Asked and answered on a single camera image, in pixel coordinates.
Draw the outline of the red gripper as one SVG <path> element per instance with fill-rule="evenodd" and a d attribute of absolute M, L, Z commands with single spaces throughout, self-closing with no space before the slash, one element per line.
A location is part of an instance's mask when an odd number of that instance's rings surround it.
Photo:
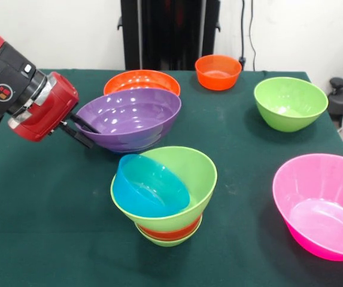
<path fill-rule="evenodd" d="M 20 137 L 34 142 L 41 141 L 58 126 L 85 147 L 92 148 L 94 141 L 71 128 L 66 122 L 61 122 L 78 101 L 78 91 L 75 87 L 61 74 L 51 72 L 35 101 L 28 109 L 18 115 L 13 115 L 8 120 L 8 125 Z M 100 131 L 77 114 L 70 113 L 69 119 L 88 132 L 100 134 Z"/>

